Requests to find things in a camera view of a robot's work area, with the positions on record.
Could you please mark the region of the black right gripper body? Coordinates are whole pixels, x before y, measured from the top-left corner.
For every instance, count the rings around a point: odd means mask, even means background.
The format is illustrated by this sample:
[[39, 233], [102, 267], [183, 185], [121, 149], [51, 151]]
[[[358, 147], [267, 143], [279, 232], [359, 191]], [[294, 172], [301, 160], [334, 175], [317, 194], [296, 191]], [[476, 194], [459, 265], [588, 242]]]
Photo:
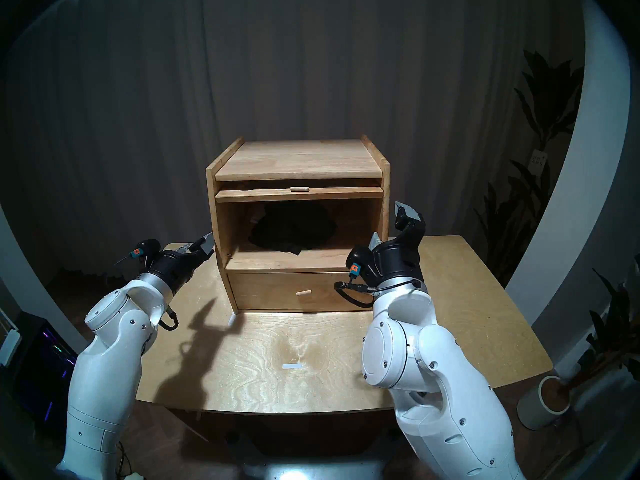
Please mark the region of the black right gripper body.
[[418, 247], [423, 237], [402, 238], [381, 242], [371, 251], [369, 260], [369, 287], [397, 277], [423, 281]]

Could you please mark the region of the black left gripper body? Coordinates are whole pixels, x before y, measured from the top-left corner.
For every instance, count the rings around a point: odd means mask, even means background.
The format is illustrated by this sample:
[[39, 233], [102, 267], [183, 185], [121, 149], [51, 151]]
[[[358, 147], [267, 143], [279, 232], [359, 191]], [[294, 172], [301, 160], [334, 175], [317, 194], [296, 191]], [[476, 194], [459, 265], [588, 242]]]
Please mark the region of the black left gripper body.
[[147, 272], [162, 280], [175, 295], [203, 262], [203, 253], [160, 251], [153, 256]]

